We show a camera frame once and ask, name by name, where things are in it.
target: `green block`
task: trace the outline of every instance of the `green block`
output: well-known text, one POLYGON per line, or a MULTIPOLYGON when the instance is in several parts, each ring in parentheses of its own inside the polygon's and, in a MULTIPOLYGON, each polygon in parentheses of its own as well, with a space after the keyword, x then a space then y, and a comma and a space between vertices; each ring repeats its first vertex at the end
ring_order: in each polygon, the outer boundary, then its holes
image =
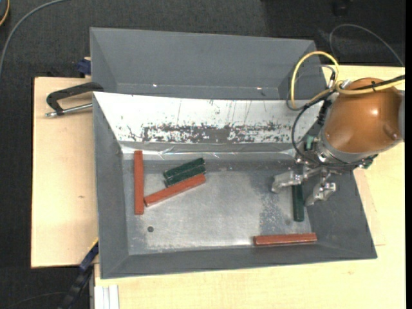
POLYGON ((169 169, 168 171, 165 171, 163 175, 165 176, 165 179, 168 180, 172 178, 173 176, 179 175, 183 172, 189 171, 191 169, 194 169, 195 167, 198 167, 204 164, 205 164, 205 160, 203 158, 195 159, 181 166, 169 169))
POLYGON ((192 178, 193 176, 206 173, 206 167, 204 165, 197 166, 195 168, 189 169, 188 171, 182 172, 173 176, 172 178, 166 179, 166 187, 170 187, 176 183, 192 178))
POLYGON ((294 206, 294 221, 304 221, 304 200, 303 200, 303 188, 302 185, 292 186, 292 201, 294 206))

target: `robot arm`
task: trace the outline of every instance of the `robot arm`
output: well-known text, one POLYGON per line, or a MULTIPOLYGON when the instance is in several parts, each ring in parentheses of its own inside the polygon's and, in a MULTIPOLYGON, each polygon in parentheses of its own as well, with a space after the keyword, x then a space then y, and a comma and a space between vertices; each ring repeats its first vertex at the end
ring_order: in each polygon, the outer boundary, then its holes
POLYGON ((295 162, 300 171, 277 175, 272 191, 301 185, 317 175, 319 182, 304 204, 327 200, 336 190, 336 184, 328 182, 331 174, 366 168, 379 153, 400 143, 404 138, 405 98, 403 92, 393 85, 404 80, 404 76, 401 78, 338 82, 335 90, 310 101, 298 114, 292 128, 295 162), (299 118, 309 106, 320 100, 324 104, 318 117, 319 132, 297 144, 294 131, 299 118))

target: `metal sheet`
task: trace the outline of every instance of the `metal sheet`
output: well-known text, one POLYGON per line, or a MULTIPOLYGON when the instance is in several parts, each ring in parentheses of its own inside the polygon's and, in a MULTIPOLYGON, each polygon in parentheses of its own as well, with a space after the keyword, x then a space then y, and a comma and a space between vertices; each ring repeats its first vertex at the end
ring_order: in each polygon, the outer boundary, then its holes
MULTIPOLYGON (((207 160, 206 183, 134 214, 133 160, 122 161, 127 238, 131 255, 252 246, 260 234, 310 232, 310 223, 293 221, 290 191, 270 192, 274 168, 255 162, 207 160)), ((163 171, 176 166, 146 162, 145 196, 164 189, 163 171)))

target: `gray tray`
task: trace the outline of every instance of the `gray tray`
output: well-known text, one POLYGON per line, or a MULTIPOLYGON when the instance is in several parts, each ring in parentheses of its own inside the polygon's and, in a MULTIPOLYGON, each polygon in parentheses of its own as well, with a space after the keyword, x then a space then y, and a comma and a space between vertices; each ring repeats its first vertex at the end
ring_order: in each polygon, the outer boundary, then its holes
MULTIPOLYGON (((294 64, 315 49, 311 41, 135 30, 92 29, 91 38, 93 81, 107 91, 183 98, 282 100, 294 64)), ((298 98, 324 86, 312 62, 298 98)), ((132 154, 110 118, 93 97, 102 278, 376 257, 352 174, 334 177, 338 191, 309 207, 304 223, 293 222, 290 192, 269 191, 274 175, 294 168, 290 143, 236 159, 206 154, 204 185, 135 216, 132 154), (257 235, 310 231, 316 244, 252 245, 257 235)), ((145 155, 146 194, 162 187, 162 171, 196 155, 145 155)))

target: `yellow cable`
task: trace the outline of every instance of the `yellow cable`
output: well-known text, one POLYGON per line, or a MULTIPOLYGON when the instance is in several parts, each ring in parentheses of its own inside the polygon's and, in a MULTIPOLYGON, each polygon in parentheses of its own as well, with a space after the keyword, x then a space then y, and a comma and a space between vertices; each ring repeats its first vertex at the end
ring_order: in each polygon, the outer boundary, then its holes
POLYGON ((6 7, 6 12, 5 12, 5 16, 3 17, 3 19, 0 19, 0 26, 6 21, 7 15, 10 11, 10 0, 7 0, 7 7, 6 7))
POLYGON ((379 86, 379 83, 378 83, 378 84, 376 84, 378 87, 376 87, 375 89, 368 88, 368 89, 360 89, 360 90, 356 90, 356 89, 347 90, 347 89, 342 89, 341 88, 341 84, 343 83, 343 81, 339 81, 339 82, 336 83, 335 88, 336 88, 336 91, 338 93, 341 93, 341 94, 360 95, 360 94, 373 93, 374 91, 380 91, 380 90, 387 89, 387 88, 390 88, 390 87, 393 87, 393 86, 397 86, 397 85, 399 85, 403 82, 405 82, 405 79, 398 80, 398 81, 395 81, 395 82, 390 82, 389 84, 386 84, 386 85, 383 85, 383 86, 379 86))
MULTIPOLYGON (((295 105, 295 81, 296 81, 297 71, 298 71, 299 68, 301 67, 302 63, 303 63, 306 59, 308 59, 309 57, 311 57, 311 56, 313 56, 313 55, 323 55, 323 56, 326 56, 327 58, 329 58, 329 59, 335 64, 335 67, 336 67, 336 76, 335 76, 335 79, 336 79, 336 80, 337 80, 337 77, 338 77, 338 75, 339 75, 339 63, 335 60, 335 58, 334 58, 333 56, 331 56, 331 55, 328 54, 328 53, 325 53, 324 51, 313 51, 313 52, 311 52, 311 53, 306 54, 304 57, 302 57, 302 58, 299 60, 299 62, 296 64, 295 70, 294 70, 293 75, 292 75, 292 80, 290 81, 290 102, 292 103, 292 107, 293 107, 294 109, 297 108, 296 105, 295 105)), ((312 98, 312 99, 310 100, 310 102, 313 101, 313 100, 315 100, 316 98, 320 97, 321 95, 324 95, 324 94, 327 93, 328 91, 329 91, 329 90, 323 91, 322 93, 316 95, 314 98, 312 98)))

